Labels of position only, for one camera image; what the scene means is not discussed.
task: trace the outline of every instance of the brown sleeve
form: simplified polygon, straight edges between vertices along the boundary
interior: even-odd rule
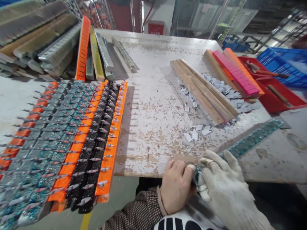
[[[116,211],[101,229],[151,229],[165,215],[159,187],[150,188],[139,192],[134,201]]]

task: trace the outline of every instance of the white table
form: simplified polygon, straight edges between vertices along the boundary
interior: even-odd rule
[[[184,111],[170,61],[182,58],[199,72],[214,76],[203,54],[206,49],[221,50],[217,42],[113,30],[99,32],[109,43],[116,36],[139,69],[132,74],[118,50],[110,47],[116,78],[128,81],[115,175],[162,177],[168,160],[197,163],[206,149],[217,150],[271,118],[262,107],[240,114],[240,121],[227,131],[213,128],[211,134],[205,137],[200,134],[198,141],[188,143],[183,132],[190,132],[193,125],[207,124],[207,121],[198,111]],[[21,109],[30,108],[26,103],[35,102],[32,91],[43,91],[43,88],[39,86],[41,82],[33,80],[24,83],[0,78],[0,81],[0,134],[12,134],[17,128],[11,125],[21,123],[14,117],[26,116]],[[0,138],[1,143],[10,140]],[[307,166],[281,130],[241,156],[239,162],[247,181],[307,183]]]

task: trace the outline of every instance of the blue plastic crate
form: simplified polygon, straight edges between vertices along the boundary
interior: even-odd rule
[[[307,88],[307,50],[269,47],[257,59],[273,73],[288,74],[287,79],[276,78],[284,85]]]
[[[238,44],[238,47],[236,48],[236,51],[238,52],[246,52],[250,48],[250,45],[247,43],[244,44]]]
[[[238,46],[239,46],[238,40],[233,39],[232,37],[227,37],[223,41],[223,50],[226,48],[230,48],[232,51],[235,51]]]

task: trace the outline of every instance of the gloved hand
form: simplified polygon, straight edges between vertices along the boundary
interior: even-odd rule
[[[229,230],[271,229],[254,203],[237,159],[229,151],[224,152],[227,162],[210,150],[205,153],[206,158],[200,159],[205,168],[199,174],[198,190],[225,226]]]

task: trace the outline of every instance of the red tray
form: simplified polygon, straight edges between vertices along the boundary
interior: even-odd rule
[[[256,66],[259,67],[260,70],[262,71],[268,71],[270,72],[267,68],[265,68],[256,58],[252,58],[252,57],[238,57],[238,59],[244,64],[245,68],[247,69],[247,71],[252,75],[252,77],[254,79],[258,79],[258,78],[263,78],[263,77],[272,77],[271,75],[268,75],[268,74],[255,74],[253,73],[250,68],[248,68],[245,63],[247,61],[249,61],[249,63],[253,63],[255,64]]]
[[[307,107],[307,103],[304,100],[295,95],[284,84],[280,83],[275,78],[258,78],[256,79],[256,82],[264,92],[264,95],[259,97],[259,100],[269,113],[283,112],[290,109],[300,109]],[[278,97],[276,97],[270,90],[268,90],[267,87],[269,85],[274,86],[275,89],[277,89],[292,106],[286,106]]]

